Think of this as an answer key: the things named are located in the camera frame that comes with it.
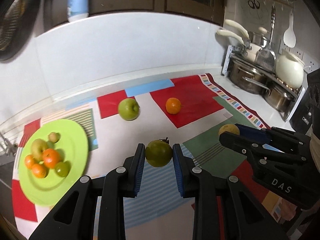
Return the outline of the operator hand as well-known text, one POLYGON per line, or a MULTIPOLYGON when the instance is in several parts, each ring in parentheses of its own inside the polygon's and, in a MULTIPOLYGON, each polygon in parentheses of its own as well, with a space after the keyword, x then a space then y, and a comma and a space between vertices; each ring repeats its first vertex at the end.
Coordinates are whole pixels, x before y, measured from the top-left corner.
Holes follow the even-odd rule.
POLYGON ((315 162, 317 169, 319 170, 320 166, 320 140, 313 133, 312 127, 310 128, 310 152, 315 162))

